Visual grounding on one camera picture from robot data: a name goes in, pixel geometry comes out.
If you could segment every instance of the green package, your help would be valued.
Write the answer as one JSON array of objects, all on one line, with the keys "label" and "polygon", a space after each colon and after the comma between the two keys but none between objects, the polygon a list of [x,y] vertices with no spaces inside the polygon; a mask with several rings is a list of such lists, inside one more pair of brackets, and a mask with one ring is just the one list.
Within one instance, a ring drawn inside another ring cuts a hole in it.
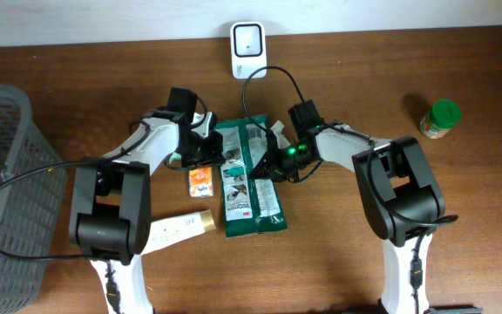
[{"label": "green package", "polygon": [[[254,117],[265,126],[267,116]],[[219,123],[226,162],[220,167],[226,237],[244,236],[288,228],[271,180],[250,180],[248,174],[267,151],[265,132],[250,119]]]}]

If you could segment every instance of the table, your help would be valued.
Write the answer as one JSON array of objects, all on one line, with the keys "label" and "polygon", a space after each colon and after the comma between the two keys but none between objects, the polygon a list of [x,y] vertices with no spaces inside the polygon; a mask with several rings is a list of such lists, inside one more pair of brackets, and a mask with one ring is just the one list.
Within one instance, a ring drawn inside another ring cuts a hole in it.
[{"label": "table", "polygon": [[[325,119],[376,137],[417,137],[448,214],[430,246],[430,304],[475,304],[502,313],[502,27],[367,31],[269,37],[268,63],[288,69]],[[220,120],[243,117],[243,82],[231,75],[229,39],[0,48],[0,83],[25,90],[34,121],[65,160],[99,156],[127,137],[127,124],[163,106],[172,86],[191,88]],[[250,111],[291,126],[298,101],[278,72],[254,80]],[[445,138],[417,123],[437,99],[463,118]],[[294,138],[291,127],[287,135]],[[52,254],[73,254],[72,180]],[[218,229],[145,256],[146,292],[159,313],[329,313],[375,304],[383,251],[363,214],[355,176],[325,164],[303,184],[276,184],[288,230],[227,240],[220,177],[214,197],[188,195],[187,174],[152,177],[153,216],[210,208]],[[88,262],[51,263],[24,313],[105,312]]]}]

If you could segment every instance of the green jar lid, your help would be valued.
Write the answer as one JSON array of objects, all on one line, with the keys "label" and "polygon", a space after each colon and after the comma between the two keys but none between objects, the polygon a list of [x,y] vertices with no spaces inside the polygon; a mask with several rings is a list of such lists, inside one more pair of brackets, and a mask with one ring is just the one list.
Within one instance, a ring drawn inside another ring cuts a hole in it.
[{"label": "green jar lid", "polygon": [[458,105],[448,99],[441,99],[433,105],[429,111],[429,119],[437,127],[450,129],[462,118],[462,112]]}]

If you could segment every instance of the plastic crate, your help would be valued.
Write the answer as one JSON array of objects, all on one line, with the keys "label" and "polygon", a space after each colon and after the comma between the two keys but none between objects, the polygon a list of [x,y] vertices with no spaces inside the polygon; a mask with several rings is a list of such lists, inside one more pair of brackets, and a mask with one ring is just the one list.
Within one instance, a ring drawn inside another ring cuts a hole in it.
[{"label": "plastic crate", "polygon": [[[35,167],[60,162],[32,122],[31,103],[15,87],[0,85],[0,183]],[[50,251],[67,174],[63,169],[18,181],[0,192],[0,249],[24,256]],[[45,263],[0,256],[0,313],[33,302]]]}]

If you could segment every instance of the orange packet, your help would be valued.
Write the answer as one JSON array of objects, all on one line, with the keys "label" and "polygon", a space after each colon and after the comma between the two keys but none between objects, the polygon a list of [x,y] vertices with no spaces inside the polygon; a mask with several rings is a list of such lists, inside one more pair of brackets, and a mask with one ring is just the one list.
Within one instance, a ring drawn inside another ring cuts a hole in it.
[{"label": "orange packet", "polygon": [[189,194],[191,197],[214,195],[213,169],[211,167],[189,171]]}]

